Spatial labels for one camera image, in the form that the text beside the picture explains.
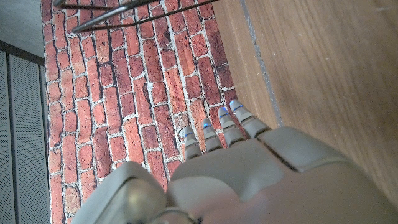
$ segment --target wood grain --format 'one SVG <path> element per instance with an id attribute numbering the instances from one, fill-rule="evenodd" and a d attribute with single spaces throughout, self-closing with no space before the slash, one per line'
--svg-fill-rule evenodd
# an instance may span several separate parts
<path id="1" fill-rule="evenodd" d="M 247 0 L 246 5 L 284 124 L 352 158 L 398 206 L 397 2 Z M 216 10 L 220 27 L 226 26 L 221 21 L 230 23 L 228 15 L 236 14 Z M 223 42 L 248 41 L 220 31 Z M 227 48 L 226 53 L 236 54 Z"/>
<path id="2" fill-rule="evenodd" d="M 246 21 L 242 19 L 240 4 L 218 1 L 213 4 L 217 17 L 228 18 L 230 22 L 218 21 L 221 34 L 235 38 L 224 39 L 224 49 L 228 52 L 229 69 L 233 74 L 236 94 L 245 102 L 245 107 L 260 117 L 271 128 L 277 127 L 274 110 L 257 62 L 256 52 Z"/>

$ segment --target metal grate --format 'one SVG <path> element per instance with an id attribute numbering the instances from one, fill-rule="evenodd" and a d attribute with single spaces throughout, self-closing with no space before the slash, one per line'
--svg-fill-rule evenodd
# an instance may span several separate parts
<path id="1" fill-rule="evenodd" d="M 10 55 L 17 206 L 20 223 L 48 223 L 49 190 L 45 162 L 39 69 Z"/>
<path id="2" fill-rule="evenodd" d="M 0 223 L 15 223 L 6 53 L 0 52 Z"/>

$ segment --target metal rod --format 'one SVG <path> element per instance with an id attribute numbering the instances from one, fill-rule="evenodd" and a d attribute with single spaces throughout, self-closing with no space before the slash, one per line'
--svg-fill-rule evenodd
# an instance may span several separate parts
<path id="1" fill-rule="evenodd" d="M 111 10 L 112 7 L 106 6 L 84 6 L 84 5 L 72 5 L 65 4 L 66 0 L 55 0 L 54 6 L 60 9 L 81 9 L 81 10 Z"/>
<path id="2" fill-rule="evenodd" d="M 90 28 L 96 24 L 99 24 L 100 22 L 105 21 L 105 20 L 109 19 L 110 17 L 116 16 L 122 12 L 126 12 L 127 10 L 134 9 L 139 6 L 143 6 L 145 4 L 152 3 L 154 1 L 156 1 L 156 0 L 135 0 L 135 1 L 125 3 L 122 6 L 119 6 L 115 9 L 113 9 L 112 11 L 105 12 L 104 14 L 85 22 L 84 24 L 81 24 L 81 25 L 73 28 L 72 32 L 74 32 L 74 33 L 84 32 L 88 28 Z"/>
<path id="3" fill-rule="evenodd" d="M 200 7 L 200 6 L 203 6 L 205 4 L 209 4 L 209 3 L 215 2 L 215 1 L 218 1 L 218 0 L 208 0 L 208 1 L 205 1 L 205 2 L 202 2 L 202 3 L 199 3 L 199 4 L 195 4 L 195 5 L 192 5 L 192 6 L 185 7 L 183 9 L 177 9 L 175 11 L 168 12 L 168 13 L 165 13 L 165 14 L 162 14 L 162 15 L 159 15 L 159 16 L 154 16 L 154 17 L 151 17 L 151 18 L 148 18 L 148 19 L 144 19 L 144 20 L 132 23 L 132 24 L 121 24 L 121 25 L 113 25 L 113 26 L 93 27 L 97 23 L 103 22 L 103 21 L 107 20 L 108 18 L 110 18 L 112 16 L 115 16 L 116 14 L 119 14 L 119 13 L 122 13 L 122 12 L 128 10 L 128 9 L 123 10 L 123 11 L 122 10 L 118 10 L 118 12 L 115 13 L 114 12 L 115 10 L 121 8 L 121 7 L 119 7 L 119 8 L 117 8 L 117 9 L 111 11 L 111 12 L 107 12 L 107 13 L 105 13 L 105 14 L 97 17 L 97 18 L 94 18 L 94 19 L 86 22 L 85 24 L 82 24 L 82 25 L 72 29 L 72 32 L 74 32 L 74 33 L 91 32 L 91 31 L 96 31 L 96 30 L 117 29 L 117 28 L 129 27 L 129 26 L 136 26 L 136 25 L 143 24 L 143 23 L 149 22 L 149 21 L 153 21 L 155 19 L 159 19 L 159 18 L 162 18 L 162 17 L 165 17 L 165 16 L 169 16 L 169 15 L 176 14 L 176 13 L 179 13 L 179 12 L 182 12 L 182 11 L 186 11 L 186 10 L 189 10 L 189 9 Z"/>

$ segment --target brick wall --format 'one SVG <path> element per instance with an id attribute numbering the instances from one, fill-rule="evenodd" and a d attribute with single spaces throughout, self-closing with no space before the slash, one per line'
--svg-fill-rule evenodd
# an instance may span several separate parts
<path id="1" fill-rule="evenodd" d="M 105 23 L 128 24 L 202 1 L 155 2 Z M 69 223 L 125 161 L 140 163 L 166 188 L 183 162 L 179 131 L 192 125 L 204 150 L 202 119 L 220 133 L 217 109 L 236 97 L 211 5 L 137 27 L 70 32 L 99 13 L 42 0 L 52 223 Z"/>

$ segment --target robot finger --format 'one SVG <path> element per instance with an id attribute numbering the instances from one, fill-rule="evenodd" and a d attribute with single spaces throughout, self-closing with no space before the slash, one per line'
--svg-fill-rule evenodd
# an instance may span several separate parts
<path id="1" fill-rule="evenodd" d="M 236 126 L 235 122 L 232 120 L 231 116 L 228 114 L 228 110 L 225 107 L 218 109 L 218 117 L 220 119 L 221 127 L 223 128 L 223 133 L 225 136 L 225 141 L 228 147 L 232 144 L 244 140 L 244 137 Z"/>
<path id="2" fill-rule="evenodd" d="M 201 156 L 201 150 L 192 128 L 187 126 L 182 131 L 185 141 L 185 160 Z"/>
<path id="3" fill-rule="evenodd" d="M 221 144 L 220 139 L 218 139 L 218 135 L 216 134 L 216 131 L 211 125 L 210 120 L 204 119 L 202 122 L 202 126 L 203 126 L 203 133 L 205 134 L 207 152 L 211 152 L 216 149 L 222 149 L 223 145 Z"/>
<path id="4" fill-rule="evenodd" d="M 229 106 L 250 138 L 256 138 L 264 131 L 271 130 L 270 127 L 250 113 L 238 100 L 231 101 Z"/>

